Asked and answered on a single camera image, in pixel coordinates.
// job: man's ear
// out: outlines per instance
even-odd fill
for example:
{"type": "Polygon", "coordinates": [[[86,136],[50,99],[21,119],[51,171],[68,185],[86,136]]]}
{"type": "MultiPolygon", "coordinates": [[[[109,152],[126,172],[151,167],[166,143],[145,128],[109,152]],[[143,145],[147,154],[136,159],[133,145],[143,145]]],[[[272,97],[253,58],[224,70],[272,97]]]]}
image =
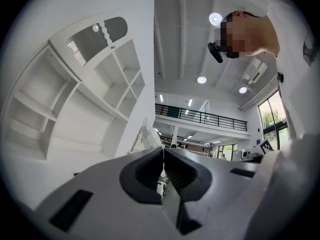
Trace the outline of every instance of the man's ear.
{"type": "Polygon", "coordinates": [[[237,16],[237,17],[244,17],[244,12],[243,11],[240,11],[240,10],[235,10],[233,13],[232,13],[233,16],[237,16]]]}

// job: round ceiling light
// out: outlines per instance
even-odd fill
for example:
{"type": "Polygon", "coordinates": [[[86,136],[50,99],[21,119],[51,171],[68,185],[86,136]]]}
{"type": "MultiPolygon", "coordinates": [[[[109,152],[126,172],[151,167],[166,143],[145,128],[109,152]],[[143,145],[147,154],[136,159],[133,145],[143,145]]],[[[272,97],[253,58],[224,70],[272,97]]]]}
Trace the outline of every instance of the round ceiling light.
{"type": "Polygon", "coordinates": [[[222,20],[222,16],[217,12],[213,12],[209,16],[209,21],[214,26],[219,26],[222,20]]]}
{"type": "Polygon", "coordinates": [[[240,89],[239,89],[239,93],[241,93],[241,94],[245,94],[246,92],[247,92],[247,87],[241,87],[240,89]]]}
{"type": "Polygon", "coordinates": [[[205,76],[199,76],[198,77],[198,83],[204,84],[207,81],[207,78],[205,76]]]}

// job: white cloth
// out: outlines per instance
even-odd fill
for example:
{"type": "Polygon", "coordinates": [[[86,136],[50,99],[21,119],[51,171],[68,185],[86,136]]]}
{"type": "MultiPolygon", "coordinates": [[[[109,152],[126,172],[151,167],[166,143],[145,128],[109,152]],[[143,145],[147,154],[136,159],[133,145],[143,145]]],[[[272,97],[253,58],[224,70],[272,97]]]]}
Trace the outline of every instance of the white cloth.
{"type": "Polygon", "coordinates": [[[280,45],[276,65],[283,74],[279,87],[289,113],[288,124],[292,122],[296,137],[320,133],[320,57],[316,40],[291,0],[269,0],[267,16],[280,45]]]}

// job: window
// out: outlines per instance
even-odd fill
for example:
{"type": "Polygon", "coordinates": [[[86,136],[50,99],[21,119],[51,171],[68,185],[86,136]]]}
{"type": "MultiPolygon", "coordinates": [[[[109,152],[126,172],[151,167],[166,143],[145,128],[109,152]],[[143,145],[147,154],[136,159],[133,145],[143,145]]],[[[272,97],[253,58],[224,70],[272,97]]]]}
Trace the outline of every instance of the window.
{"type": "Polygon", "coordinates": [[[259,107],[264,139],[274,150],[279,150],[288,143],[288,125],[286,113],[279,92],[274,93],[259,107]]]}
{"type": "Polygon", "coordinates": [[[218,147],[217,158],[222,158],[222,155],[224,154],[228,161],[232,161],[232,157],[236,152],[238,152],[238,144],[222,145],[218,147]]]}

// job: black metal railing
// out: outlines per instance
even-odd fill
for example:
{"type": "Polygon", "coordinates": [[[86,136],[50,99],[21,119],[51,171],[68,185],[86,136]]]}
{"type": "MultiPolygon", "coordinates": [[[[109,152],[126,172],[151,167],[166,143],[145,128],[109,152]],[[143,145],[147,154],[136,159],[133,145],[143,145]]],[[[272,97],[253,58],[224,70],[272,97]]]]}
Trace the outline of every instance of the black metal railing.
{"type": "Polygon", "coordinates": [[[155,114],[238,131],[247,131],[246,121],[176,106],[155,104],[155,114]]]}

